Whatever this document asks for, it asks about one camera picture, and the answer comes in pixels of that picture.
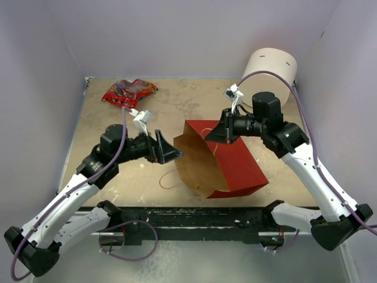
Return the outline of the large red snack bag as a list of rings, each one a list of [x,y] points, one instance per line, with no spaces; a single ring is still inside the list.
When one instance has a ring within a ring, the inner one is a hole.
[[[101,101],[118,107],[136,108],[139,101],[154,94],[158,87],[142,79],[115,82],[103,95]]]

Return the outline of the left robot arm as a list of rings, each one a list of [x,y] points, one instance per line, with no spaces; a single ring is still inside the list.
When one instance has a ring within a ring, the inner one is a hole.
[[[115,231],[127,225],[122,211],[108,200],[98,203],[87,215],[70,221],[75,212],[96,195],[119,172],[119,164],[145,158],[150,163],[165,164],[183,155],[163,137],[160,130],[151,137],[139,133],[127,137],[125,125],[113,124],[106,128],[100,142],[78,166],[77,171],[59,194],[34,218],[21,228],[10,227],[4,238],[14,257],[29,274],[40,277],[58,261],[59,256],[94,232]]]

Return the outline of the red paper bag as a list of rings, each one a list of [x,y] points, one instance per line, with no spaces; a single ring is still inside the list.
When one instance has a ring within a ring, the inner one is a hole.
[[[175,170],[181,183],[205,199],[249,196],[269,184],[242,139],[230,145],[205,141],[215,120],[186,120],[173,146],[183,152]]]

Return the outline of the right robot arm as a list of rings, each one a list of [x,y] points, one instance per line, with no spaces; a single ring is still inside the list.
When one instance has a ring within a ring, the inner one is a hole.
[[[314,144],[295,123],[284,120],[280,100],[271,92],[252,97],[253,111],[244,107],[239,90],[224,93],[231,102],[221,112],[217,126],[204,138],[207,142],[232,144],[239,137],[259,137],[267,149],[281,159],[300,179],[318,205],[317,210],[292,206],[277,200],[267,206],[262,224],[269,231],[289,226],[310,233],[327,251],[332,251],[360,230],[373,211],[358,204],[331,177],[314,153]]]

